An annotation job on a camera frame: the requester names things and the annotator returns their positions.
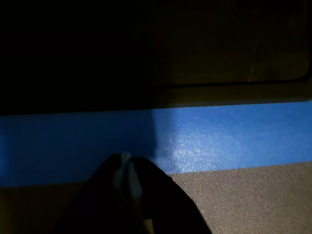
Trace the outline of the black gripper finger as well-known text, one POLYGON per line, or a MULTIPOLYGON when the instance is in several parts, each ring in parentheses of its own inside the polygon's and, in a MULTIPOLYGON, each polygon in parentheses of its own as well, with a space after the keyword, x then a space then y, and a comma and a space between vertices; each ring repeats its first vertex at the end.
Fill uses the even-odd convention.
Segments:
POLYGON ((149 234, 130 153, 110 156, 83 186, 53 234, 149 234))

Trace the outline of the black gripper finger blue tape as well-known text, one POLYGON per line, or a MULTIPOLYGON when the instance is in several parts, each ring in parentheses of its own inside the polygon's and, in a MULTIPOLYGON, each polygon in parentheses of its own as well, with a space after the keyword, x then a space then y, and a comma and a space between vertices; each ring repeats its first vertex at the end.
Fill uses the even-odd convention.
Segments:
POLYGON ((143 157, 121 153, 113 186, 129 220, 146 234, 209 234, 195 202, 160 168, 143 157))

